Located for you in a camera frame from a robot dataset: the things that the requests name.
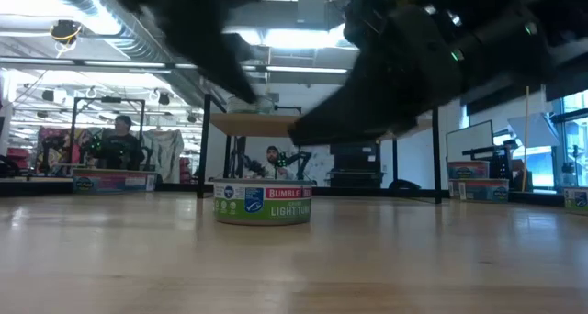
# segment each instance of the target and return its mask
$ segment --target white cable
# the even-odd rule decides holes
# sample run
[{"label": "white cable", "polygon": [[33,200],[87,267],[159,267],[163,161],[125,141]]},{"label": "white cable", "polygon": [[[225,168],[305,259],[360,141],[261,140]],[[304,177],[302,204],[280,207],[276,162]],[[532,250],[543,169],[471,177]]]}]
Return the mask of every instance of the white cable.
[{"label": "white cable", "polygon": [[150,101],[158,102],[160,97],[161,97],[161,94],[159,93],[159,90],[157,90],[157,89],[155,89],[149,93],[149,100]]}]

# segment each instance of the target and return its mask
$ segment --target shelf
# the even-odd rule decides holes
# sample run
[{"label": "shelf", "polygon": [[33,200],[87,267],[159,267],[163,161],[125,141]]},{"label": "shelf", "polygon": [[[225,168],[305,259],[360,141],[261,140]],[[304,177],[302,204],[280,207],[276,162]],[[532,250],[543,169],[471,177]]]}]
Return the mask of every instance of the shelf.
[{"label": "shelf", "polygon": [[420,133],[421,131],[424,130],[428,130],[431,129],[433,127],[433,120],[430,118],[418,118],[418,126],[411,129],[409,132],[403,134],[400,137],[395,136],[392,133],[388,133],[384,136],[382,136],[381,138],[379,138],[379,140],[400,140],[400,139],[406,139],[411,137],[412,135],[416,134],[416,133]]},{"label": "shelf", "polygon": [[[213,113],[210,115],[210,123],[229,136],[286,138],[288,126],[299,117],[271,116],[246,113]],[[429,117],[419,117],[418,127],[400,136],[400,138],[412,135],[433,127],[433,120]],[[386,134],[381,140],[395,139],[394,134]]]}]

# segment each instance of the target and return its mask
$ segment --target pipe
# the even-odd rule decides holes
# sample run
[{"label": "pipe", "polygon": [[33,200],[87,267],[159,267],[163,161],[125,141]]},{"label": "pipe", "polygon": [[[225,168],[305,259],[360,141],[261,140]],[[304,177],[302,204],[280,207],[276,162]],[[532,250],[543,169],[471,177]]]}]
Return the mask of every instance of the pipe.
[{"label": "pipe", "polygon": [[[78,8],[89,17],[99,18],[104,15],[104,8],[109,15],[121,25],[119,34],[108,36],[108,44],[127,55],[134,61],[165,61],[174,57],[149,33],[142,23],[127,12],[116,0],[60,0]],[[158,74],[162,80],[174,87],[175,91],[191,106],[202,106],[204,92],[198,87],[198,74],[187,76],[172,72]]]}]

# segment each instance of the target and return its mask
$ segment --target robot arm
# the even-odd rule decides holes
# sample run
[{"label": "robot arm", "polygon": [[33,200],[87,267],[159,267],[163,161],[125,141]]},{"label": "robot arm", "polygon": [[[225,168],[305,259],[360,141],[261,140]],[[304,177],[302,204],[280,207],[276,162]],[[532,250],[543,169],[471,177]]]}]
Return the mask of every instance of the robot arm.
[{"label": "robot arm", "polygon": [[286,154],[284,152],[279,154],[279,158],[277,160],[277,167],[282,167],[282,168],[286,168],[290,165],[292,165],[293,163],[296,163],[297,161],[302,161],[302,163],[299,166],[298,171],[296,172],[296,179],[297,180],[304,180],[304,169],[306,168],[306,165],[309,163],[309,160],[311,159],[312,154],[309,152],[305,152],[305,151],[300,151],[296,154],[293,154],[289,157],[286,156]]},{"label": "robot arm", "polygon": [[[255,101],[222,30],[259,0],[120,0],[148,6],[167,43],[201,74]],[[506,73],[522,86],[552,74],[551,47],[588,35],[588,0],[352,0],[345,35],[360,49],[345,85],[290,129],[296,145],[373,140]]]}]

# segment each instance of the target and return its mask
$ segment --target seated person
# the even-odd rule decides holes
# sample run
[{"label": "seated person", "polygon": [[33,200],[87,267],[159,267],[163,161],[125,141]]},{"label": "seated person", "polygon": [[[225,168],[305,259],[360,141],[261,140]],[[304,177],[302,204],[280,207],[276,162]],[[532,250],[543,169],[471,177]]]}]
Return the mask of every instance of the seated person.
[{"label": "seated person", "polygon": [[275,146],[269,146],[266,150],[266,163],[261,163],[261,165],[266,170],[266,175],[260,175],[255,172],[250,172],[249,177],[252,178],[269,178],[269,179],[276,179],[276,180],[295,180],[296,175],[292,173],[286,167],[278,167],[277,166],[277,159],[279,157],[279,150]]},{"label": "seated person", "polygon": [[130,135],[129,116],[118,116],[114,122],[115,135],[104,141],[104,148],[108,151],[106,157],[107,169],[139,170],[139,164],[145,159],[139,140]]}]

